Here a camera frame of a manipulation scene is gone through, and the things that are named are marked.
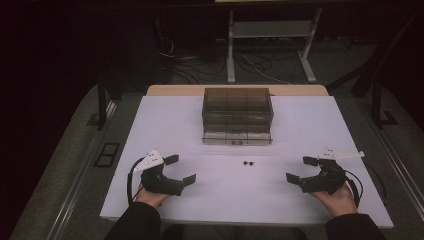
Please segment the person's left hand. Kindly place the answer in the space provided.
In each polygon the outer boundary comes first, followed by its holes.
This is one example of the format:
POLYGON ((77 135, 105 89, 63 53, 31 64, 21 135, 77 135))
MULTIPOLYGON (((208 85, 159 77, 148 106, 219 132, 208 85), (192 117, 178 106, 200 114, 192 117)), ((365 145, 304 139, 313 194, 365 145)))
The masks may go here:
POLYGON ((169 198, 169 195, 147 191, 142 185, 140 185, 135 196, 135 201, 148 204, 154 208, 158 208, 167 198, 169 198))

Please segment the black metal stand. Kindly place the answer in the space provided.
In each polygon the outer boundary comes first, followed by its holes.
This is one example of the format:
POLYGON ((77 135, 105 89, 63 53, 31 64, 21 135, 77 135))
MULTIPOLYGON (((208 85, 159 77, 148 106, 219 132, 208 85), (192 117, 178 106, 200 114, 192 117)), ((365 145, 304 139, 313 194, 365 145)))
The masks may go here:
POLYGON ((372 86, 371 116, 376 126, 382 129, 384 126, 397 125, 398 122, 390 111, 382 110, 382 86, 374 82, 372 86))
POLYGON ((98 129, 101 130, 107 120, 107 98, 117 99, 119 91, 110 77, 100 75, 97 81, 98 89, 98 129))

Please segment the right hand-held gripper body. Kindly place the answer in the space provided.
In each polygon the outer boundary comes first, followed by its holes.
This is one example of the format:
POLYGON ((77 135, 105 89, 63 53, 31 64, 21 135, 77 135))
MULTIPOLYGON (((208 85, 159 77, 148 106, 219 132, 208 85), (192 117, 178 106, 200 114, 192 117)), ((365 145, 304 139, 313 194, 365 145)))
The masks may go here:
POLYGON ((358 195, 357 187, 353 180, 349 179, 344 170, 338 163, 338 160, 355 157, 363 157, 364 153, 357 150, 347 150, 326 146, 316 157, 320 172, 316 176, 301 178, 299 186, 305 193, 326 191, 334 194, 345 183, 348 183, 354 194, 358 195))

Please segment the transparent brown drawer box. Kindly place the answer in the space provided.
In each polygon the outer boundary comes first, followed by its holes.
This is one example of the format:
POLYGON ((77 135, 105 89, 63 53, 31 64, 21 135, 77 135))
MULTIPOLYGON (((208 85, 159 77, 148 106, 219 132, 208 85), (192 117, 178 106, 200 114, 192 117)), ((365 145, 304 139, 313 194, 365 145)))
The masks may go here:
POLYGON ((206 88, 202 140, 216 145, 271 144, 273 116, 268 88, 206 88))

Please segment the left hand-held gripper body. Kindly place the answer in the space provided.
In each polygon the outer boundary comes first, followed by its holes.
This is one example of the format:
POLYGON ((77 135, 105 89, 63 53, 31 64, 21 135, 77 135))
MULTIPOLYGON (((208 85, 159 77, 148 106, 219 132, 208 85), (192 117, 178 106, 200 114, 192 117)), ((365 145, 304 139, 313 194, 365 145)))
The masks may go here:
POLYGON ((141 184, 150 192, 180 196, 185 185, 183 180, 174 180, 163 174, 167 166, 157 150, 152 150, 136 161, 133 172, 141 173, 141 184))

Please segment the grey metal stand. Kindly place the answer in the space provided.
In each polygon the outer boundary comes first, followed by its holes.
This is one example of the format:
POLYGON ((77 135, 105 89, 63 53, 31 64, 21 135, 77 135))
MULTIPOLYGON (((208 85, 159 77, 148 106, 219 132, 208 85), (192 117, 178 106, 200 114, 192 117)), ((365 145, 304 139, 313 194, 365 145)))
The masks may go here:
POLYGON ((309 83, 317 79, 308 61, 309 51, 318 28, 322 9, 316 8, 311 20, 283 21, 235 21, 234 12, 229 12, 228 52, 227 52, 227 82, 236 82, 234 65, 234 40, 247 38, 293 38, 304 37, 305 45, 297 53, 302 69, 309 83))

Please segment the black floor outlet plate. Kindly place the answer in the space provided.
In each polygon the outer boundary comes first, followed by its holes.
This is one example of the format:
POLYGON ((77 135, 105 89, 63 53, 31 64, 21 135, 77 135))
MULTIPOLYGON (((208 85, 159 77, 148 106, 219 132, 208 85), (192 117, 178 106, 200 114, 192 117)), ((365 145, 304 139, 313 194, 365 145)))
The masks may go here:
POLYGON ((111 167, 118 153, 119 146, 119 142, 105 143, 102 147, 100 154, 94 162, 94 166, 100 168, 111 167))

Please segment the person's right hand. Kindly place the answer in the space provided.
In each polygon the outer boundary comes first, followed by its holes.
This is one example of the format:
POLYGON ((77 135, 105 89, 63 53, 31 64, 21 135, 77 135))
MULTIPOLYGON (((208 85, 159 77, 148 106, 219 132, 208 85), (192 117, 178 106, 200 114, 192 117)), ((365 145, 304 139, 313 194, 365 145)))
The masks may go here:
POLYGON ((346 214, 356 214, 358 212, 353 195, 346 184, 344 184, 334 194, 322 191, 313 192, 311 193, 311 196, 319 200, 333 217, 339 217, 346 214))

